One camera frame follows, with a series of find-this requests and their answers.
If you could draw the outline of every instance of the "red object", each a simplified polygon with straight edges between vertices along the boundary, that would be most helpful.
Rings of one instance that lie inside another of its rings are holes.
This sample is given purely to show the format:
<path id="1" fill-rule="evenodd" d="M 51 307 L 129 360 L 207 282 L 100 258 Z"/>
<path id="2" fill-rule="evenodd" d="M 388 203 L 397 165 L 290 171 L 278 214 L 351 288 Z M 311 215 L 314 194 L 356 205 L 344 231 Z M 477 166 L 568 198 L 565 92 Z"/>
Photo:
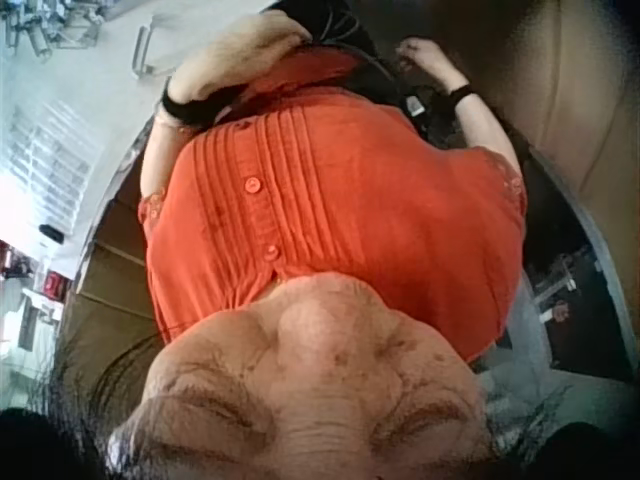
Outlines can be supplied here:
<path id="1" fill-rule="evenodd" d="M 44 282 L 43 294 L 51 300 L 58 302 L 64 302 L 64 297 L 67 294 L 69 286 L 69 280 L 66 277 L 56 273 L 47 272 L 47 278 Z"/>
<path id="2" fill-rule="evenodd" d="M 167 342 L 274 278 L 324 271 L 366 281 L 465 360 L 502 334 L 521 270 L 520 178 L 487 150 L 437 150 L 398 110 L 339 88 L 282 97 L 353 64 L 288 57 L 251 87 L 263 96 L 253 115 L 196 137 L 166 198 L 142 202 Z"/>

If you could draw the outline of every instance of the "closed eye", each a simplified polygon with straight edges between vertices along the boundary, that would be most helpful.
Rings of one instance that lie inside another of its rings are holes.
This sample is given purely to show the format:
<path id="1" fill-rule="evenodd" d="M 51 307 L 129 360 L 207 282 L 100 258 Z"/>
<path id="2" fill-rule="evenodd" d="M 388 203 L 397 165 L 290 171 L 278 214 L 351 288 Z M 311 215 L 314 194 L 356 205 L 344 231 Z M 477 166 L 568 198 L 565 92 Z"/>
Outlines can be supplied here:
<path id="1" fill-rule="evenodd" d="M 397 445 L 438 425 L 466 422 L 468 416 L 454 403 L 442 402 L 426 405 L 404 417 L 400 424 L 386 435 L 386 446 Z"/>
<path id="2" fill-rule="evenodd" d="M 178 392 L 172 392 L 171 398 L 193 407 L 206 409 L 223 420 L 231 421 L 238 426 L 244 428 L 252 428 L 253 426 L 252 422 L 243 416 L 235 405 L 216 398 L 210 390 L 187 386 Z"/>

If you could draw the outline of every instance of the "black strap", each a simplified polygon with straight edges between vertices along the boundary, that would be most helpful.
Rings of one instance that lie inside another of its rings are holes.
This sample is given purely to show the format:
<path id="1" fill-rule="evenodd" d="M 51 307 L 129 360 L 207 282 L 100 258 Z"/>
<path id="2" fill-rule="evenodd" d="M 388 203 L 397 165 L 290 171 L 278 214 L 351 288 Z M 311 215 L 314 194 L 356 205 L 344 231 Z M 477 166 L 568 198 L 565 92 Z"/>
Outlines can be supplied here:
<path id="1" fill-rule="evenodd" d="M 456 109 L 463 98 L 468 97 L 469 95 L 473 95 L 474 93 L 476 92 L 473 91 L 473 88 L 471 88 L 471 85 L 469 85 L 468 83 L 464 87 L 460 87 L 451 92 L 449 94 L 449 108 L 451 109 L 451 111 L 454 111 Z"/>
<path id="2" fill-rule="evenodd" d="M 243 92 L 246 85 L 225 87 L 212 93 L 206 100 L 177 103 L 169 97 L 169 81 L 162 92 L 162 106 L 169 115 L 180 120 L 186 126 L 209 127 L 216 116 Z"/>

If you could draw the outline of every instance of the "short sleeve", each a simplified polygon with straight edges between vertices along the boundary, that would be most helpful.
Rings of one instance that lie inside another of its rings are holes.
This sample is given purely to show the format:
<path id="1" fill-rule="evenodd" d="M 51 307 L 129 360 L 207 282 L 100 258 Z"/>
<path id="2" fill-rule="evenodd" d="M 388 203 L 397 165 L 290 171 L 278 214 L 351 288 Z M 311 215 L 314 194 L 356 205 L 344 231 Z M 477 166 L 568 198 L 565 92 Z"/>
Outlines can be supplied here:
<path id="1" fill-rule="evenodd" d="M 138 205 L 138 221 L 142 225 L 147 241 L 158 223 L 165 197 L 166 190 L 163 188 L 160 192 L 143 198 Z"/>
<path id="2" fill-rule="evenodd" d="M 457 184 L 476 205 L 502 215 L 524 235 L 527 195 L 522 176 L 500 154 L 476 147 L 454 151 L 451 165 Z"/>

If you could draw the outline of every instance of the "orange blouse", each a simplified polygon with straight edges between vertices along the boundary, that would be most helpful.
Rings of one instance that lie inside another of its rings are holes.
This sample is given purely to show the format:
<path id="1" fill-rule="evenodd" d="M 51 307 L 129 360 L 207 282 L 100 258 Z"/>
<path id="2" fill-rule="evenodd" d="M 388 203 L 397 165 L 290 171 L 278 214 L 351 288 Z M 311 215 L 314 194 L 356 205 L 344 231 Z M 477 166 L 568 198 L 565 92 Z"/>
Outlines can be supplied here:
<path id="1" fill-rule="evenodd" d="M 142 202 L 166 342 L 273 280 L 325 271 L 364 280 L 467 361 L 501 335 L 521 270 L 520 177 L 487 150 L 428 145 L 397 109 L 309 86 L 354 64 L 328 49 L 287 57 L 244 94 L 246 116 L 197 136 L 166 196 Z"/>

